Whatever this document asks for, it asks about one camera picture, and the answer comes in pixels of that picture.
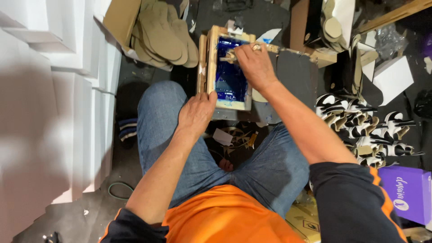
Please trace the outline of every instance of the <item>denim jeans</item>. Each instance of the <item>denim jeans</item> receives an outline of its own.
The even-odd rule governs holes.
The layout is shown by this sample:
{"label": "denim jeans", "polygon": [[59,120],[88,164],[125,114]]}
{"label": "denim jeans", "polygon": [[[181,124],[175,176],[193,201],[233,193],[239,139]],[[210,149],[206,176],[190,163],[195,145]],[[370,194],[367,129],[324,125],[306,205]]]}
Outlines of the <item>denim jeans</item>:
{"label": "denim jeans", "polygon": [[[153,84],[138,106],[138,148],[143,175],[167,148],[187,102],[182,87],[172,81]],[[278,124],[250,159],[232,172],[220,169],[199,138],[186,160],[169,208],[216,185],[231,184],[285,218],[309,179],[309,166],[283,124]]]}

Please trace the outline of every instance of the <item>gold ring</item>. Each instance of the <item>gold ring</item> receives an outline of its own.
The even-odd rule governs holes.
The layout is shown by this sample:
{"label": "gold ring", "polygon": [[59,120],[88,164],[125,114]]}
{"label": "gold ring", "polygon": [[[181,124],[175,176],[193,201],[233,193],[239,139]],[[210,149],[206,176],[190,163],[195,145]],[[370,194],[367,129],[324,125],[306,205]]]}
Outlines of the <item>gold ring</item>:
{"label": "gold ring", "polygon": [[261,45],[260,44],[254,44],[254,46],[252,47],[253,51],[261,51]]}

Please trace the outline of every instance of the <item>blue ink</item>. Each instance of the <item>blue ink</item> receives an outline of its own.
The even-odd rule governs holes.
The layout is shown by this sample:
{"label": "blue ink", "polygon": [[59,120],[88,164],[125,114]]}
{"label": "blue ink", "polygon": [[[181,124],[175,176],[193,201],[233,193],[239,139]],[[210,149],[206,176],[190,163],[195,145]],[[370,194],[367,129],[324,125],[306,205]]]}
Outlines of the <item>blue ink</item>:
{"label": "blue ink", "polygon": [[240,66],[219,60],[219,58],[226,56],[228,49],[234,49],[243,44],[247,44],[247,42],[219,37],[215,82],[215,91],[217,92],[218,99],[240,102],[245,101],[248,82],[243,71],[240,69]]}

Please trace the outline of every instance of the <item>black sleeve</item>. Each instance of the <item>black sleeve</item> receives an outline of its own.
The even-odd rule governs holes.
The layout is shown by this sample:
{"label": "black sleeve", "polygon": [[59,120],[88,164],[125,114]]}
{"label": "black sleeve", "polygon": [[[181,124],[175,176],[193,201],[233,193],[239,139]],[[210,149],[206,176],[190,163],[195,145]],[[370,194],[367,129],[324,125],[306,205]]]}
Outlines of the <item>black sleeve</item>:
{"label": "black sleeve", "polygon": [[325,162],[310,171],[323,243],[406,242],[376,169]]}
{"label": "black sleeve", "polygon": [[168,226],[152,227],[127,209],[120,209],[99,243],[166,242]]}

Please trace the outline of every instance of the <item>warning label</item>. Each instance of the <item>warning label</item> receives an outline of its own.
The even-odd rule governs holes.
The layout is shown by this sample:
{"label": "warning label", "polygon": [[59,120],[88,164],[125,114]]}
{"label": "warning label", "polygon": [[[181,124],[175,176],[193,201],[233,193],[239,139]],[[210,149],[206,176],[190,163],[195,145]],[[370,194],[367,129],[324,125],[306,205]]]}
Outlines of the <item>warning label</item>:
{"label": "warning label", "polygon": [[310,229],[310,230],[314,230],[317,232],[320,232],[320,225],[319,224],[315,224],[306,220],[303,220],[303,227]]}

